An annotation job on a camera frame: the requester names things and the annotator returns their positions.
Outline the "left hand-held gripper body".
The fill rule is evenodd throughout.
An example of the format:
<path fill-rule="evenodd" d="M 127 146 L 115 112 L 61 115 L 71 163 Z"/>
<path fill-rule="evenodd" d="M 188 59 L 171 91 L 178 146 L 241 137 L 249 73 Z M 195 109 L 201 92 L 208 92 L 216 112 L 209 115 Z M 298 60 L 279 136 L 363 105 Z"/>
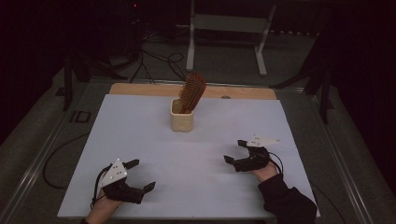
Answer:
<path fill-rule="evenodd" d="M 130 187 L 126 183 L 128 173 L 124 162 L 116 159 L 108 168 L 99 187 L 103 190 L 108 199 L 127 203 L 141 204 L 145 192 L 142 189 Z"/>

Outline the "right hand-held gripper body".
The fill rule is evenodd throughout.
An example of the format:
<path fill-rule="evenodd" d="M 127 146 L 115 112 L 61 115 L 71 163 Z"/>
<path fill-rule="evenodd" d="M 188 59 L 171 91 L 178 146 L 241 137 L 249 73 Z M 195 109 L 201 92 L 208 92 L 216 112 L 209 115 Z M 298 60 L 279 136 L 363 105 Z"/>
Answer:
<path fill-rule="evenodd" d="M 271 159 L 267 149 L 268 146 L 278 142 L 278 139 L 255 134 L 251 140 L 247 141 L 247 147 L 244 147 L 248 151 L 248 157 L 234 160 L 233 168 L 236 172 L 248 172 L 259 170 L 271 162 L 280 171 L 280 166 Z"/>

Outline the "cream square cup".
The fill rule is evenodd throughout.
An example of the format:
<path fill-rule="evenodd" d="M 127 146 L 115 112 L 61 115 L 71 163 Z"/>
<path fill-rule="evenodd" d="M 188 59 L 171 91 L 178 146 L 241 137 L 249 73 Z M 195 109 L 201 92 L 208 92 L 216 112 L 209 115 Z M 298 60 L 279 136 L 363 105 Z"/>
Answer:
<path fill-rule="evenodd" d="M 180 100 L 173 99 L 170 106 L 171 129 L 174 132 L 190 132 L 193 129 L 193 113 L 181 114 L 180 110 Z"/>

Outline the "brown wooden hairbrush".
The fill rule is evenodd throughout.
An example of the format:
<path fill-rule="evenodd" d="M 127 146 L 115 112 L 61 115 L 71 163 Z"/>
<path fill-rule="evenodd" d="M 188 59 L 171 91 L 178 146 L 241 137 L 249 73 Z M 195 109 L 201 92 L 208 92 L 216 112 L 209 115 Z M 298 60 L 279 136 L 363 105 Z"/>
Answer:
<path fill-rule="evenodd" d="M 191 73 L 187 76 L 186 82 L 179 93 L 181 102 L 180 114 L 191 112 L 198 105 L 206 88 L 205 79 L 198 73 Z"/>

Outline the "person's right hand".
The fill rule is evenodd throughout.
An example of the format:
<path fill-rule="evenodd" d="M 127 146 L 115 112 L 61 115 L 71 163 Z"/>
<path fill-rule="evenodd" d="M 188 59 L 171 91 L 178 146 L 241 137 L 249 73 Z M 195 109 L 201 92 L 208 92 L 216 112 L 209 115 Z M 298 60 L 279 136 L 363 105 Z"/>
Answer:
<path fill-rule="evenodd" d="M 257 177 L 257 179 L 261 183 L 277 175 L 277 169 L 272 163 L 269 163 L 265 167 L 259 170 L 254 170 L 253 174 Z"/>

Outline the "person's left hand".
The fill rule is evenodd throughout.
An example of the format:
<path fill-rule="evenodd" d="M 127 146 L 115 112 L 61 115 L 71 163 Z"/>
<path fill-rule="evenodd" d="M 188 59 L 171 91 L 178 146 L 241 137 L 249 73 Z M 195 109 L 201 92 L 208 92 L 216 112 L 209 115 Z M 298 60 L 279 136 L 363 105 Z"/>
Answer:
<path fill-rule="evenodd" d="M 105 224 L 121 205 L 121 201 L 108 199 L 101 190 L 90 213 L 84 218 L 84 222 L 87 224 Z"/>

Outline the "white table cover sheet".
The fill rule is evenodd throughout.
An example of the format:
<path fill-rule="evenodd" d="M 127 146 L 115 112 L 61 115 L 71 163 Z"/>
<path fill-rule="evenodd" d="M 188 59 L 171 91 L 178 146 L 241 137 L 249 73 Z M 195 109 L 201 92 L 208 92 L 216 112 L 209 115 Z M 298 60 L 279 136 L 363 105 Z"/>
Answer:
<path fill-rule="evenodd" d="M 115 160 L 139 160 L 128 173 L 134 188 L 155 188 L 140 204 L 125 204 L 116 218 L 256 219 L 267 218 L 257 180 L 225 162 L 248 156 L 238 140 L 274 140 L 269 151 L 281 159 L 284 180 L 313 195 L 282 104 L 278 100 L 210 99 L 193 113 L 193 129 L 171 128 L 168 97 L 109 94 L 82 151 L 59 217 L 84 217 L 90 210 L 95 179 Z"/>

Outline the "wooden table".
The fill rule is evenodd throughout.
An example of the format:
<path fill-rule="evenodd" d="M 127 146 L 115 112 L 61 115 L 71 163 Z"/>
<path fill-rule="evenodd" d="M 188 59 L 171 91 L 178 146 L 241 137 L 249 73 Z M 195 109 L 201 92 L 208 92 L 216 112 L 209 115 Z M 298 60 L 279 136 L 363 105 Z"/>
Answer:
<path fill-rule="evenodd" d="M 121 95 L 178 96 L 180 90 L 181 86 L 175 84 L 116 83 L 111 86 L 109 93 Z M 275 92 L 270 89 L 228 86 L 207 86 L 203 97 L 276 100 Z"/>

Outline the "black tripod stand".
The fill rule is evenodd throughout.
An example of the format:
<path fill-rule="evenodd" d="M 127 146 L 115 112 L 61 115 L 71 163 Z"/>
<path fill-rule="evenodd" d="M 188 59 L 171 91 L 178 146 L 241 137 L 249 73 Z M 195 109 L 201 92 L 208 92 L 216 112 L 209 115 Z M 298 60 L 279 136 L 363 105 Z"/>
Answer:
<path fill-rule="evenodd" d="M 92 78 L 89 68 L 96 69 L 114 79 L 126 79 L 86 54 L 68 52 L 64 57 L 64 85 L 56 92 L 57 96 L 64 98 L 63 111 L 66 111 L 73 102 L 73 75 L 76 75 L 80 82 L 88 82 Z"/>
<path fill-rule="evenodd" d="M 270 85 L 269 88 L 284 89 L 308 77 L 309 80 L 304 86 L 304 93 L 306 95 L 315 95 L 318 90 L 321 90 L 318 112 L 323 122 L 328 124 L 327 114 L 330 105 L 329 95 L 331 74 L 334 67 L 334 53 L 335 49 L 331 35 L 325 31 L 321 31 L 307 54 L 298 74 L 275 85 Z"/>

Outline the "white metal stand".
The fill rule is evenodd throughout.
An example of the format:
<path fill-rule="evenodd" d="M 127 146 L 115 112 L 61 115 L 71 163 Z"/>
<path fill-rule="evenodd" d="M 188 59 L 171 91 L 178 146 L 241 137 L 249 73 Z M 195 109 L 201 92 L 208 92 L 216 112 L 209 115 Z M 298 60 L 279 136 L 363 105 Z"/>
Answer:
<path fill-rule="evenodd" d="M 252 33 L 262 35 L 261 42 L 254 48 L 254 54 L 256 57 L 259 75 L 261 77 L 265 77 L 267 75 L 267 69 L 264 63 L 262 51 L 269 35 L 275 12 L 276 5 L 271 4 L 269 12 L 266 13 L 263 18 L 202 14 L 195 12 L 195 0 L 191 0 L 189 25 L 190 40 L 187 52 L 186 70 L 192 71 L 194 67 L 194 38 L 196 30 Z"/>

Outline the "metal floor rail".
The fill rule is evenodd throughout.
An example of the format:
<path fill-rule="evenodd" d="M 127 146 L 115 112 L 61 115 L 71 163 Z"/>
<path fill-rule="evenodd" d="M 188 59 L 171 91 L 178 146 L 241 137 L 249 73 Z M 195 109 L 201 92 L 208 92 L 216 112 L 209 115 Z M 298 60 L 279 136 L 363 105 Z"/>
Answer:
<path fill-rule="evenodd" d="M 361 194 L 357 188 L 357 184 L 355 183 L 353 176 L 351 175 L 346 161 L 344 160 L 340 148 L 337 145 L 335 138 L 332 134 L 332 131 L 328 124 L 325 124 L 319 115 L 319 102 L 316 96 L 307 96 L 307 101 L 310 104 L 312 111 L 314 112 L 314 116 L 316 121 L 318 122 L 318 126 L 324 133 L 325 139 L 330 146 L 330 154 L 332 155 L 333 163 L 337 169 L 338 174 L 343 182 L 344 188 L 346 190 L 347 197 L 353 206 L 356 217 L 360 224 L 374 224 L 373 219 L 361 197 Z"/>
<path fill-rule="evenodd" d="M 42 178 L 46 159 L 66 141 L 66 123 L 73 111 L 35 108 L 2 145 L 0 224 L 70 224 L 57 217 L 64 193 Z"/>

